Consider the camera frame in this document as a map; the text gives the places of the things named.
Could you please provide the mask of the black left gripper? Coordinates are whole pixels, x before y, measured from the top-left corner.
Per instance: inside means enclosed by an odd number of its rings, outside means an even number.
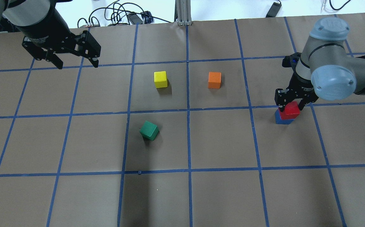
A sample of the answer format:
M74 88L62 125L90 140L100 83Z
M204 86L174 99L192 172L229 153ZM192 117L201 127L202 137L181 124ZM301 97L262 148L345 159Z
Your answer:
M101 45L87 30L76 35L68 27L22 27L25 35L22 46L34 59L53 63L63 69L58 54L71 53L87 58L94 68L99 67Z

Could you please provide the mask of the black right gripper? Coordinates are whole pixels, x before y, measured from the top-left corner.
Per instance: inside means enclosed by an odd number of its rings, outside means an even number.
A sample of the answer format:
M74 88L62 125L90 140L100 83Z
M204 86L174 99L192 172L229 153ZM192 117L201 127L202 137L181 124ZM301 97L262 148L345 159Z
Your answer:
M311 80L304 79L297 73L293 73L286 89L275 90L275 104L278 106L279 111L283 112L288 103L297 99L301 99L298 108L302 111L308 103L316 102L318 96Z

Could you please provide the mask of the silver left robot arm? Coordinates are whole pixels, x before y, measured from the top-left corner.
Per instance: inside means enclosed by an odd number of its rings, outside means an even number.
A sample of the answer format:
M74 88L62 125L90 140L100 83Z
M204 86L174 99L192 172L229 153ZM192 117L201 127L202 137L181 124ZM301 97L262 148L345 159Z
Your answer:
M205 25L205 21L194 22L194 26L185 26L187 31L186 36L186 48L187 48L187 60L184 61L153 61L153 62L138 62L138 63L124 63L124 64L104 64L100 65L98 57L100 57L101 46L93 38L93 36L87 31L83 30L80 35L72 33L67 23L55 9L56 2L59 0L0 0L0 17L3 16L9 20L16 28L18 28L25 35L25 48L31 51L30 54L34 55L36 61L51 61L57 69L63 68L63 62L58 58L58 53L70 53L76 56L84 57L86 60L90 60L92 67L98 66L144 66L149 64L174 64L174 63L201 63L201 62L223 62L223 61L239 61L244 60L267 60L267 59L279 59L283 56L263 56L263 57L243 57L243 58L226 58L226 59L191 59L189 60L189 29L199 29L200 25ZM217 28L222 29L222 21L206 21L217 23ZM289 70L278 70L276 68L275 74L267 74L267 69L272 70L272 63L270 65L261 67L253 66L252 71L247 71L247 76L255 79L256 76L261 79L261 76L265 79L272 78L277 79L289 79ZM259 105L259 106L240 106L240 107L226 107L226 108L177 108L177 109L160 109L160 110L136 110L130 111L131 114L149 114L149 113L166 113L166 112L189 112L189 111L203 111L203 110L224 110L224 109L267 109L276 107L276 105Z

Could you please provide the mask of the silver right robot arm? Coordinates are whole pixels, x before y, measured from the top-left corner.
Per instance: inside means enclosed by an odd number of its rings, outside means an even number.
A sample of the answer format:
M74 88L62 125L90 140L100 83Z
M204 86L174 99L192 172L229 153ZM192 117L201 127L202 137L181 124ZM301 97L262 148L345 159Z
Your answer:
M365 55L350 57L344 48L350 31L340 18L315 22L302 53L285 56L282 66L293 74L286 89L276 89L275 104L283 112L300 99L299 110L318 99L343 100L352 94L365 95Z

